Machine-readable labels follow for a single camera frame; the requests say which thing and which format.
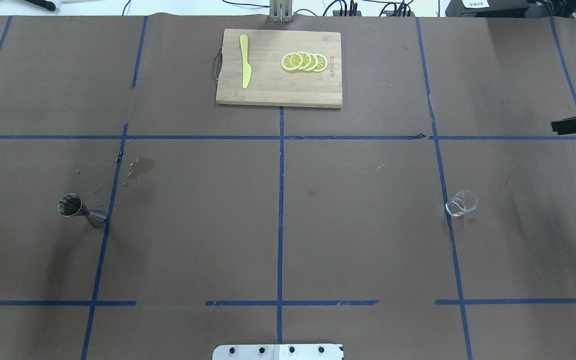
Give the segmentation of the wooden cutting board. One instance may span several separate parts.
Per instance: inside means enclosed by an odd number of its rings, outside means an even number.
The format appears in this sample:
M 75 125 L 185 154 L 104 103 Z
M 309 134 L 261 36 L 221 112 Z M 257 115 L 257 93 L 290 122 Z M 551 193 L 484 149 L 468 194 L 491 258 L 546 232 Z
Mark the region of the wooden cutting board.
M 242 89 L 239 36 L 249 38 L 252 76 Z M 320 73 L 285 71 L 282 57 L 306 51 L 328 57 Z M 227 28 L 222 35 L 221 70 L 215 102 L 221 105 L 340 109 L 343 106 L 342 36 L 339 32 Z

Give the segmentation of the steel measuring jigger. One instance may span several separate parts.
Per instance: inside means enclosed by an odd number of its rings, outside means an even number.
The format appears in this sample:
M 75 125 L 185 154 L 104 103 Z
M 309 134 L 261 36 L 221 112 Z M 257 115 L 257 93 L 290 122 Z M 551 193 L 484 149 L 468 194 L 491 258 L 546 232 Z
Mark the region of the steel measuring jigger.
M 75 193 L 64 195 L 57 204 L 57 210 L 63 217 L 84 217 L 94 228 L 105 227 L 108 214 L 99 210 L 90 210 L 83 199 Z

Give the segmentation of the lemon slices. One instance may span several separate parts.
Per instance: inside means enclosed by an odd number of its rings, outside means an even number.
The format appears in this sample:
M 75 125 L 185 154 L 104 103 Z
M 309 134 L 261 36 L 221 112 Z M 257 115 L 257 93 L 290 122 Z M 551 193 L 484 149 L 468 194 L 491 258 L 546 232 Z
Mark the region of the lemon slices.
M 329 58 L 320 53 L 295 51 L 284 54 L 279 64 L 288 72 L 322 73 L 329 68 Z

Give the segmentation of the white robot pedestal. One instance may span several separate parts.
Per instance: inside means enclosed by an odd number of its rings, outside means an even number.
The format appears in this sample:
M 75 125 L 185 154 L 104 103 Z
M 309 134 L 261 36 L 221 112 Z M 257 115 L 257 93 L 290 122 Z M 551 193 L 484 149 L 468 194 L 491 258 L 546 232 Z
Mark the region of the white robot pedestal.
M 343 360 L 342 344 L 224 344 L 215 347 L 213 360 Z

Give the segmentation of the yellow plastic knife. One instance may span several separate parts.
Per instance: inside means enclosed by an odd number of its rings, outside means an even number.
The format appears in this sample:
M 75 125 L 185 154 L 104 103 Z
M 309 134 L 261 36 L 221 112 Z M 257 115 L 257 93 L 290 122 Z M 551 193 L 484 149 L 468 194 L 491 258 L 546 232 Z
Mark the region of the yellow plastic knife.
M 249 37 L 246 34 L 241 34 L 238 37 L 238 43 L 240 46 L 241 62 L 242 62 L 242 89 L 247 89 L 250 80 L 252 79 L 252 65 L 249 62 Z

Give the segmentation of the clear glass shaker cup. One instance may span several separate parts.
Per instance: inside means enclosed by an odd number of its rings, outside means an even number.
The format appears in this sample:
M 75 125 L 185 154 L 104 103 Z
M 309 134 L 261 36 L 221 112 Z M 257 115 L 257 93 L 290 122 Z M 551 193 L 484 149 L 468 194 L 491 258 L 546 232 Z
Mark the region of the clear glass shaker cup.
M 461 190 L 448 198 L 445 203 L 445 210 L 451 217 L 461 217 L 473 212 L 478 207 L 478 198 L 470 190 Z

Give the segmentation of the aluminium frame post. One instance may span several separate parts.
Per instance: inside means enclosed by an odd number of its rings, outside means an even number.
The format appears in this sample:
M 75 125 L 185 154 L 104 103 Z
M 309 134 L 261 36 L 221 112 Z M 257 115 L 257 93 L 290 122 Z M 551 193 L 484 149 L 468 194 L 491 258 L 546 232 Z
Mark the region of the aluminium frame post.
M 270 23 L 292 23 L 294 19 L 292 0 L 270 0 Z

